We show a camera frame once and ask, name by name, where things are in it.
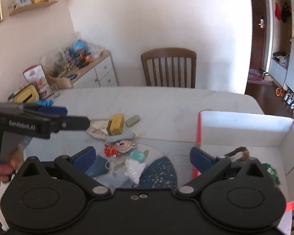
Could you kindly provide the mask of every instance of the red and white box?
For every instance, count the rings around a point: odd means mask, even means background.
[[[197,143],[212,156],[246,147],[250,157],[276,169],[279,188],[294,209],[294,119],[269,115],[203,111],[198,114]]]

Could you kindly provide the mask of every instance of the gray eraser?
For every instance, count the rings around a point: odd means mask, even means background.
[[[132,127],[133,125],[137,124],[140,121],[140,116],[139,115],[134,115],[131,118],[129,118],[125,124],[127,127]]]

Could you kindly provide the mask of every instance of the yellow box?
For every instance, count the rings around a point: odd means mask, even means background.
[[[123,133],[124,123],[123,114],[114,114],[110,126],[111,135],[121,135]]]

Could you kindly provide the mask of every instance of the human hand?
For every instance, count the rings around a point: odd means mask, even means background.
[[[23,150],[18,146],[10,156],[10,161],[5,164],[0,164],[0,181],[3,183],[9,182],[9,175],[13,171],[18,170],[24,162]]]

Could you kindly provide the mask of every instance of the screw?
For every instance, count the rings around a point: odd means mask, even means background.
[[[108,188],[106,188],[105,186],[95,186],[93,188],[93,192],[95,194],[106,194],[108,192]]]
[[[191,194],[195,191],[195,189],[191,186],[185,185],[179,188],[180,193],[182,194]]]
[[[142,193],[142,194],[140,194],[140,198],[141,199],[146,199],[146,198],[148,198],[148,195],[145,194],[145,193]]]
[[[137,195],[132,195],[130,197],[131,200],[138,201],[140,198]]]

